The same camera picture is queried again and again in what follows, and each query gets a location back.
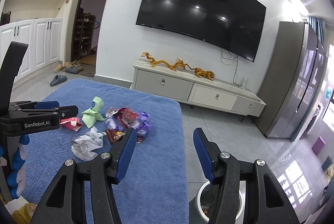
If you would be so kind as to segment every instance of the baseboard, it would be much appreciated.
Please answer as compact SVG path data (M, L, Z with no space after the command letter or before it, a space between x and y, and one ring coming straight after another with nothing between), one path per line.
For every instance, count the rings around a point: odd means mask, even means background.
M132 85L132 82L122 80L122 79L117 79L117 78L111 78L111 77L106 77L106 76L100 76L98 74L94 75L94 81L101 82L101 83L106 83L106 84L111 84L111 85L116 85L116 86L123 86L129 88Z
M52 69L52 68L55 68L58 64L62 64L61 61L56 61L54 63L51 63L43 68L40 68L34 72L32 72L31 74L28 74L27 76L24 76L22 79L18 80L17 82L15 82L13 84L13 89L16 89L17 87L19 87L20 85L24 84L26 81L29 81L30 79L36 77L37 75L49 70L49 69Z

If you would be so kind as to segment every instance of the tv cabinet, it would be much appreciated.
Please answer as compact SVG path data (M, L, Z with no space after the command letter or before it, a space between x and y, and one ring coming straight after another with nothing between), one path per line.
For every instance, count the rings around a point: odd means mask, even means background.
M178 102L243 116L260 116L265 103L253 92L220 80L197 77L193 71L152 67L138 60L131 89L165 96Z

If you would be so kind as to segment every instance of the purple box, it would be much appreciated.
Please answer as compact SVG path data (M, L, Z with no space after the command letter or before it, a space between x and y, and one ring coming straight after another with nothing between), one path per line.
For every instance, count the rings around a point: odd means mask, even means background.
M325 142L321 137L318 137L317 141L314 143L312 150L313 152L318 155L321 150L323 149L323 147L325 146Z

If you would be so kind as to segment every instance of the blue tablecloth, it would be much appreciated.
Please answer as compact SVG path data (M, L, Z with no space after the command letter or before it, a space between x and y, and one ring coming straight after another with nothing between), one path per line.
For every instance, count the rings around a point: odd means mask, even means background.
M135 147L128 171L119 185L113 186L118 211L124 224L188 224L187 179L184 137L180 105L171 99L104 83L75 79L48 96L46 101L59 101L61 106L76 105L81 112L91 107L94 96L104 101L100 113L129 107L151 115L152 130ZM104 132L104 122L95 126ZM60 129L30 135L26 146L26 189L22 196L38 203L49 183L65 160L80 162L71 152L71 140L87 132ZM107 138L97 153L108 151ZM93 223L89 183L86 184L87 223Z

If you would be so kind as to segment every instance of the television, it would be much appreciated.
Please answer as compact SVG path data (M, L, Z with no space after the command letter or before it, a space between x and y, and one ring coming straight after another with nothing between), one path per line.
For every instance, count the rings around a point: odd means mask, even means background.
M136 24L197 38L254 62L265 13L257 0L142 0Z

